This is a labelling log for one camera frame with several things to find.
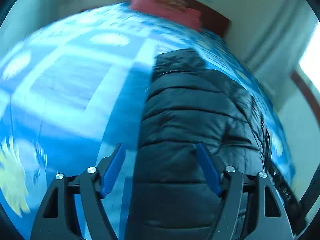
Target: window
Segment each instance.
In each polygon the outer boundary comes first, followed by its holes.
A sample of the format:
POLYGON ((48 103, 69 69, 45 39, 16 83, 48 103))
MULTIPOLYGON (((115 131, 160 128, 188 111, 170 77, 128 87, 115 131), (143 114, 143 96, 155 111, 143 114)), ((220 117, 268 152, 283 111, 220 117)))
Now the window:
POLYGON ((314 86, 320 91, 320 24, 318 23, 316 30, 312 36, 310 44, 300 60, 301 69, 312 81, 314 86))

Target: metal screw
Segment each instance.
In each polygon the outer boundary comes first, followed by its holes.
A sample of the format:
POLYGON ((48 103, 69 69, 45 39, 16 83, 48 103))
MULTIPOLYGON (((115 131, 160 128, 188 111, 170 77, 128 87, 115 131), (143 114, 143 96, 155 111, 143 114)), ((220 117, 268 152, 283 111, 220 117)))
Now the metal screw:
POLYGON ((62 173, 58 173, 57 175, 56 175, 56 179, 62 179, 63 178, 63 174, 62 173))
POLYGON ((227 172, 235 172, 236 169, 235 169, 234 167, 232 167, 232 166, 227 166, 227 167, 226 167, 226 171, 227 171, 227 172))
POLYGON ((90 167, 87 169, 87 173, 95 173, 97 171, 96 167, 90 167))
POLYGON ((268 177, 268 175, 265 173, 265 172, 259 172, 259 176, 261 177, 261 178, 267 178, 268 177))

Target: patterned bedding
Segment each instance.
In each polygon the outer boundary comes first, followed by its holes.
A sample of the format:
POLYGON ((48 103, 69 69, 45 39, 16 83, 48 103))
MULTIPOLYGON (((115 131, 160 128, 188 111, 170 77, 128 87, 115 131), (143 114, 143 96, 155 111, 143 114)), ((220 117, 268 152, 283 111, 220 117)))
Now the patterned bedding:
MULTIPOLYGON (((295 169, 270 100, 219 36, 132 11, 126 3, 106 6, 38 30, 0 61, 0 203, 26 239, 55 174, 80 174, 117 143, 125 145, 127 157, 103 204, 123 239, 155 56, 190 47, 207 68, 257 99, 272 131, 272 159, 292 181, 295 169)), ((75 198, 83 236, 90 239, 75 198)))

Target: red pillow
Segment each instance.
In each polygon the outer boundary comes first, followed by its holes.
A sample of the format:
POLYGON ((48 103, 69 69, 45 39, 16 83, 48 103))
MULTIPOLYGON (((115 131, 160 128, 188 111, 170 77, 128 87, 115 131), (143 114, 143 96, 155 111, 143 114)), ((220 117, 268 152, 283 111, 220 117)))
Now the red pillow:
POLYGON ((167 7, 169 10, 186 13, 187 4, 183 0, 156 0, 156 2, 167 7))
POLYGON ((159 4, 157 0, 131 0, 131 9, 163 17, 201 31, 201 12, 198 10, 186 8, 184 13, 177 10, 170 10, 159 4))

